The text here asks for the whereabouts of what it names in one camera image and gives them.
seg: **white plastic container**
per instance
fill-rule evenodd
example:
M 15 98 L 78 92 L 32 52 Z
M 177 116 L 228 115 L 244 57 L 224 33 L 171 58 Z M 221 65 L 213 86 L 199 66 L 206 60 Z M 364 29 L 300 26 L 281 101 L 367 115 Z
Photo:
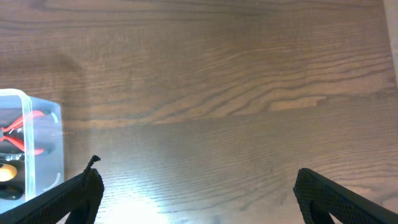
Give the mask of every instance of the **white plastic container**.
M 0 197 L 0 213 L 64 181 L 60 105 L 29 97 L 20 90 L 0 90 L 0 128 L 12 126 L 19 118 L 22 122 L 19 128 L 6 132 L 0 131 L 0 139 L 2 139 L 0 154 L 23 155 L 24 161 L 17 159 L 9 161 L 4 157 L 0 160 L 0 164 L 9 164 L 17 168 L 17 174 L 13 179 L 0 182 L 0 191 L 4 189 L 4 186 L 11 185 L 23 189 L 24 194 L 17 200 L 10 200 L 10 198 L 6 200 Z M 17 147 L 9 139 L 1 138 L 3 135 L 19 139 L 22 144 Z

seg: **red scissor handle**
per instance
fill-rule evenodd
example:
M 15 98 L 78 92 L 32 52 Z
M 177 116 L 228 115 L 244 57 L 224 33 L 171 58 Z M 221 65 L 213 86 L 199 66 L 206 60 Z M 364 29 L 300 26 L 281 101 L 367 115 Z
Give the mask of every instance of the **red scissor handle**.
M 16 138 L 9 137 L 9 136 L 3 136 L 0 138 L 0 141 L 4 141 L 4 140 L 11 142 L 13 145 L 17 146 L 17 148 L 20 149 L 22 152 L 25 152 L 25 144 L 23 141 L 16 139 Z M 36 156 L 40 155 L 43 152 L 44 152 L 44 149 L 35 149 Z
M 32 111 L 30 115 L 32 116 L 32 119 L 35 119 L 35 118 L 38 118 L 38 117 L 41 117 L 41 116 L 45 116 L 45 114 L 43 112 L 37 111 L 37 110 Z M 22 127 L 23 124 L 24 124 L 24 117 L 20 116 L 18 119 L 16 119 L 7 128 L 1 128 L 1 131 L 6 133 L 6 132 L 9 132 L 9 131 L 11 131 L 13 129 L 18 129 L 18 128 Z

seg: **translucent storage box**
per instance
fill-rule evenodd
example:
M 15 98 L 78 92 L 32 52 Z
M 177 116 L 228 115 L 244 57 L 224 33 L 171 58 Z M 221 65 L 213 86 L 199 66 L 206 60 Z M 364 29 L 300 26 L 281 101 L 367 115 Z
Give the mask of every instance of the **translucent storage box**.
M 60 105 L 0 90 L 0 213 L 64 181 Z

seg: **wooden table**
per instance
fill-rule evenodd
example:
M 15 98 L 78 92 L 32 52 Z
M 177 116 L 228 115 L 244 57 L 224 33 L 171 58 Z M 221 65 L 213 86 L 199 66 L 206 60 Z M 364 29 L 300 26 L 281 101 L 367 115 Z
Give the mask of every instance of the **wooden table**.
M 0 77 L 102 158 L 98 223 L 302 223 L 301 167 L 398 212 L 381 0 L 3 1 Z

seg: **orange round object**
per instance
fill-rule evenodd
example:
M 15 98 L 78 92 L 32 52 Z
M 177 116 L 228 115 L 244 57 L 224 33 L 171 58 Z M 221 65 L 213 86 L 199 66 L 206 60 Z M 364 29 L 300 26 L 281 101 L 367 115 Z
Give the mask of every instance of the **orange round object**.
M 9 164 L 0 164 L 0 182 L 13 179 L 17 175 L 17 168 Z

